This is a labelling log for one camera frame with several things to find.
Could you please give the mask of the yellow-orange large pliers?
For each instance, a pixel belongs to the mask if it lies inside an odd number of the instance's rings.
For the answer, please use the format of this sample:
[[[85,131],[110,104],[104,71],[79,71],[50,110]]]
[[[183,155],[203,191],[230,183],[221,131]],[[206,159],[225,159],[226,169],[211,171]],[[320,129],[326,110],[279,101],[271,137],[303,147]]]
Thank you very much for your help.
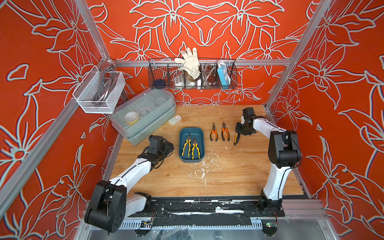
[[[236,146],[239,143],[240,137],[241,137],[240,133],[238,133],[238,131],[236,131],[236,136],[234,139],[234,146]]]

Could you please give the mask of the orange combination pliers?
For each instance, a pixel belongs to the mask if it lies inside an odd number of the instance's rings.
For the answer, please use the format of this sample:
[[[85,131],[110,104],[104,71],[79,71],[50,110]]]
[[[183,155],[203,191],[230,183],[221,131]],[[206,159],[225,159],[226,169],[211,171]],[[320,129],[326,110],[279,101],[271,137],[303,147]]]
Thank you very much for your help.
[[[223,141],[225,140],[227,140],[228,142],[230,141],[230,133],[225,122],[223,122],[222,124],[221,136]]]

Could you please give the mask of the yellow combination pliers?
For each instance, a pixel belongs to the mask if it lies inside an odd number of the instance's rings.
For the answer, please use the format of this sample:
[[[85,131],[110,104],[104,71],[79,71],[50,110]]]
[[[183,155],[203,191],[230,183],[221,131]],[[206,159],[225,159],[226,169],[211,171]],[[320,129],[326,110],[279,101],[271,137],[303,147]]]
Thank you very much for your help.
[[[191,135],[190,134],[188,134],[186,142],[185,142],[185,144],[183,146],[182,156],[184,156],[185,153],[188,154],[188,157],[191,154]]]

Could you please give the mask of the blue plastic storage box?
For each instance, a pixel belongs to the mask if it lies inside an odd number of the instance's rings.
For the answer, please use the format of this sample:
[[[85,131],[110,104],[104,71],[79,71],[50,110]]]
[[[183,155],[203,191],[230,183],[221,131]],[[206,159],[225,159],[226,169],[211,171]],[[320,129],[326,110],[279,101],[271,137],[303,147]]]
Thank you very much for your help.
[[[186,142],[188,134],[191,135],[191,154],[188,157],[188,154],[185,153],[184,156],[182,156],[183,146]],[[193,138],[197,138],[198,145],[201,152],[201,159],[199,160],[193,160],[192,159],[192,147],[193,147]],[[197,127],[188,127],[183,128],[180,131],[179,135],[179,157],[184,163],[199,163],[203,160],[205,156],[205,139],[204,139],[204,133],[203,130]]]

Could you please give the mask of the small orange needle-nose pliers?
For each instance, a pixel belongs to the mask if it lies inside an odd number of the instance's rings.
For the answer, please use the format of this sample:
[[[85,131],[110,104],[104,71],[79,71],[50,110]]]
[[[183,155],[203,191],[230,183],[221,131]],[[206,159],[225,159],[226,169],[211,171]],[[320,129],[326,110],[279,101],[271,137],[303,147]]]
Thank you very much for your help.
[[[217,133],[217,130],[216,130],[216,125],[215,123],[212,124],[212,129],[211,129],[211,133],[210,133],[210,140],[213,142],[217,142],[218,141],[218,133]]]

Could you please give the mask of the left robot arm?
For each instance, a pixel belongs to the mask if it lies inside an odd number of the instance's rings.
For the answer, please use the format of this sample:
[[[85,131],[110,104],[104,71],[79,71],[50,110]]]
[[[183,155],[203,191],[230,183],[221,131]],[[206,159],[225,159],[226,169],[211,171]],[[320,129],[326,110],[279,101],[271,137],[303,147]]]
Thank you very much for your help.
[[[152,200],[150,195],[136,192],[128,198],[127,193],[141,178],[159,168],[174,149],[174,145],[164,137],[149,136],[149,146],[130,167],[117,177],[96,184],[85,213],[85,223],[114,233],[125,218],[149,208]]]

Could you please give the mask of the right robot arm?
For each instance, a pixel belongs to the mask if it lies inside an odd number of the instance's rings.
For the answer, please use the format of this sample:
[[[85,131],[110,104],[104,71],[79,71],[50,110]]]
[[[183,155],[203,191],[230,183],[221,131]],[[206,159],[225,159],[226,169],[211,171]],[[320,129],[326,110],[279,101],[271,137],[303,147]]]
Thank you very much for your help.
[[[271,163],[269,177],[261,191],[258,207],[280,208],[288,175],[292,169],[299,166],[303,158],[298,134],[276,126],[263,116],[257,116],[253,108],[245,108],[241,121],[236,124],[234,145],[239,143],[241,135],[250,136],[255,133],[261,133],[269,139],[268,158]]]

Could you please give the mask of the small white cardboard box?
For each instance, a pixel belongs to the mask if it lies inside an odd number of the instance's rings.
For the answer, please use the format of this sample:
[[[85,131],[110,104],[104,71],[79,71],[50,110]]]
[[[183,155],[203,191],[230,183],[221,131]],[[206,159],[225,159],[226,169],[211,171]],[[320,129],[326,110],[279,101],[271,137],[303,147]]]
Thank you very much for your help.
[[[168,120],[168,122],[171,125],[175,125],[176,123],[180,122],[182,120],[182,117],[180,115],[175,115],[171,119]]]

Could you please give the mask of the translucent lidded storage container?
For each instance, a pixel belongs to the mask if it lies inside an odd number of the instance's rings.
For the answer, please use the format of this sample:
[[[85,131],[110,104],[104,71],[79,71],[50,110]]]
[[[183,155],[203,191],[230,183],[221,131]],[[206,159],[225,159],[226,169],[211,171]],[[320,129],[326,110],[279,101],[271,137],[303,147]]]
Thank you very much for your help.
[[[176,112],[174,96],[166,90],[148,89],[115,108],[113,127],[133,146],[149,137]]]

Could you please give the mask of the light blue bottle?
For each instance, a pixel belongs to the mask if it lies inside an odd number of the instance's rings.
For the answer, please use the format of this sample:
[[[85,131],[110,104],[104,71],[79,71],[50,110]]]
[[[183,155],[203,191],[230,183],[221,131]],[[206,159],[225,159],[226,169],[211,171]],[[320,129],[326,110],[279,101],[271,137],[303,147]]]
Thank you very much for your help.
[[[229,89],[231,78],[227,71],[226,63],[223,60],[217,62],[217,72],[223,89]]]

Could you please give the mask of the dark blue round object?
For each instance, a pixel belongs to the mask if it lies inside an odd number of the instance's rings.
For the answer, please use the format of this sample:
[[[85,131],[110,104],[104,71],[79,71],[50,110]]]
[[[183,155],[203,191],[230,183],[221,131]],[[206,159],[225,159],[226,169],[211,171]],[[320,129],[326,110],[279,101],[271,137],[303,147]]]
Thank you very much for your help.
[[[163,89],[166,86],[166,81],[164,79],[154,80],[153,87],[156,89]]]

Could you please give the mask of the white power strip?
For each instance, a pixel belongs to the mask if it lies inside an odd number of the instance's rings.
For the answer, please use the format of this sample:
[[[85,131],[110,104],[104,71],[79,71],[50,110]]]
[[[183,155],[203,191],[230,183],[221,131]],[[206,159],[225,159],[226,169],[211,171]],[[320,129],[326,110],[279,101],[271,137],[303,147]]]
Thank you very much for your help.
[[[173,77],[174,86],[176,88],[183,88],[185,86],[185,75],[183,73]]]

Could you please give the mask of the white work glove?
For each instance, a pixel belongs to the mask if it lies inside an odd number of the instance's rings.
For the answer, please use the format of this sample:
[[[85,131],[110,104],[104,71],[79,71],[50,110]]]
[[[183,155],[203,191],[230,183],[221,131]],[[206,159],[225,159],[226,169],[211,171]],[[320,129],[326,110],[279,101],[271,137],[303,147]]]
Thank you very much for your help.
[[[182,58],[175,58],[175,63],[182,64],[179,70],[186,71],[196,81],[201,75],[197,48],[186,48],[186,51],[181,51],[181,55]]]

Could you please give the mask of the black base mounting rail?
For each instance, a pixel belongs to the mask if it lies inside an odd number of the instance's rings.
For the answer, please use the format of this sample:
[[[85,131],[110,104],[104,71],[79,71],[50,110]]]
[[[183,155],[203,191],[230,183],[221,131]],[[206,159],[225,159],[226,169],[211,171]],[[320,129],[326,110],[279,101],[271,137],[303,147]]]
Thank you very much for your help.
[[[153,220],[156,227],[251,226],[252,220],[277,223],[285,217],[282,206],[263,207],[259,196],[154,197],[149,210],[127,220]]]

